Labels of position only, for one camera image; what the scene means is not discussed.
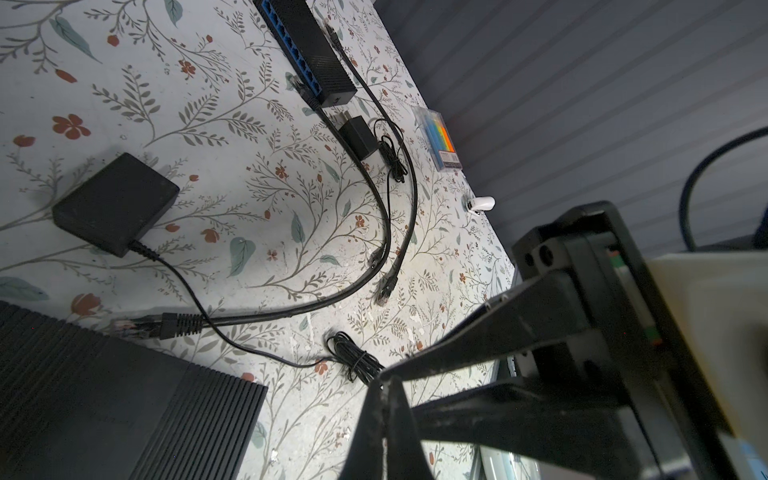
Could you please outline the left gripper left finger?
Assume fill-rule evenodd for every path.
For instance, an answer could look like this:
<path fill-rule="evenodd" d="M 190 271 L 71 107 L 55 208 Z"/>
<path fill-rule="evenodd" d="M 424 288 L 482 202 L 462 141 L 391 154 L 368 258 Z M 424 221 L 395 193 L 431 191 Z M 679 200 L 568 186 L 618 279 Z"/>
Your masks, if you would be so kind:
<path fill-rule="evenodd" d="M 590 328 L 571 277 L 526 281 L 472 312 L 443 339 L 381 372 L 381 381 L 431 377 L 563 341 Z"/>

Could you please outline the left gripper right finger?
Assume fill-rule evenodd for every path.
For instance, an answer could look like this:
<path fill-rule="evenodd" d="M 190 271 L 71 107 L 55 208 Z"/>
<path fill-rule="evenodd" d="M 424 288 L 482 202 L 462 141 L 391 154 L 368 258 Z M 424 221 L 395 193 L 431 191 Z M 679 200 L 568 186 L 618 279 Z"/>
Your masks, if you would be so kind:
<path fill-rule="evenodd" d="M 430 479 L 422 443 L 492 447 L 600 479 L 639 479 L 632 411 L 609 397 L 547 392 L 516 380 L 415 407 L 400 378 L 368 389 L 343 479 Z"/>

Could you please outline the small white cylinder object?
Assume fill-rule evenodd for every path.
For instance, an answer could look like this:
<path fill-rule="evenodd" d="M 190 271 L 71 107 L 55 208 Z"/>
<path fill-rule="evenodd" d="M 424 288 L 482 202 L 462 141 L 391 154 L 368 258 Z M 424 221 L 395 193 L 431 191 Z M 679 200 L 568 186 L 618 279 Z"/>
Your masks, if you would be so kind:
<path fill-rule="evenodd" d="M 480 214 L 494 209 L 496 200 L 490 196 L 472 197 L 467 200 L 466 208 L 469 212 Z"/>

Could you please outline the highlighter marker pack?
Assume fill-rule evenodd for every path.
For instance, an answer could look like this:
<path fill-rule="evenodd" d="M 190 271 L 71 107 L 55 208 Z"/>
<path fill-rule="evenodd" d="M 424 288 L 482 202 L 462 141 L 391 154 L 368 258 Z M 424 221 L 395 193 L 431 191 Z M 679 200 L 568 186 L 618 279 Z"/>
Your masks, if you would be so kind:
<path fill-rule="evenodd" d="M 448 133 L 442 115 L 421 106 L 412 107 L 417 123 L 430 145 L 433 163 L 438 171 L 461 170 L 462 164 Z"/>

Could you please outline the floral table mat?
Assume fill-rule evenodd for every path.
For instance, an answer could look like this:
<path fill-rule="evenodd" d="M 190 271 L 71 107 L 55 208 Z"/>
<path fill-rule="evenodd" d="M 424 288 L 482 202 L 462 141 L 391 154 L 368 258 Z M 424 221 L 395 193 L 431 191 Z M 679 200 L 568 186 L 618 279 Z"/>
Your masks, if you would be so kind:
<path fill-rule="evenodd" d="M 391 199 L 398 284 L 329 308 L 154 348 L 268 388 L 240 475 L 334 479 L 365 389 L 307 362 L 347 332 L 384 364 L 434 344 L 506 289 L 513 267 L 471 188 L 436 170 L 413 115 L 422 96 L 374 1 L 314 1 L 369 84 L 346 111 L 401 128 L 413 180 L 388 183 L 378 155 L 357 168 L 294 91 L 292 66 L 249 1 L 5 1 L 1 5 L 1 296 L 83 326 L 129 311 L 189 310 L 166 269 L 118 259 L 63 232 L 52 207 L 122 153 L 180 188 L 145 243 L 212 314 L 295 307 L 358 279 L 380 245 L 368 183 Z"/>

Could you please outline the small black power adapter right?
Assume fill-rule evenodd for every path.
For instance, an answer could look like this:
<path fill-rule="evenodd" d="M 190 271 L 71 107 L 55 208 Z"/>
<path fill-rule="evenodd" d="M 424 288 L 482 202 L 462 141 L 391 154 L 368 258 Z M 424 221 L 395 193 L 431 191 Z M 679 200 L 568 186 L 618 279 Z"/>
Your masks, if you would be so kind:
<path fill-rule="evenodd" d="M 340 134 L 360 161 L 370 157 L 379 148 L 378 140 L 362 116 L 346 119 Z"/>

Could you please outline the black power adapter left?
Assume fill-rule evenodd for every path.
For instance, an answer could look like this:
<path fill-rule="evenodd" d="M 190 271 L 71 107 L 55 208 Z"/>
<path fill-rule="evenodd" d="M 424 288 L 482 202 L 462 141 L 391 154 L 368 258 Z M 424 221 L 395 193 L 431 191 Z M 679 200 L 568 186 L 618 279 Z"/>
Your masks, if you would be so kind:
<path fill-rule="evenodd" d="M 179 192 L 171 180 L 124 153 L 58 201 L 52 217 L 62 230 L 122 258 L 173 206 Z"/>

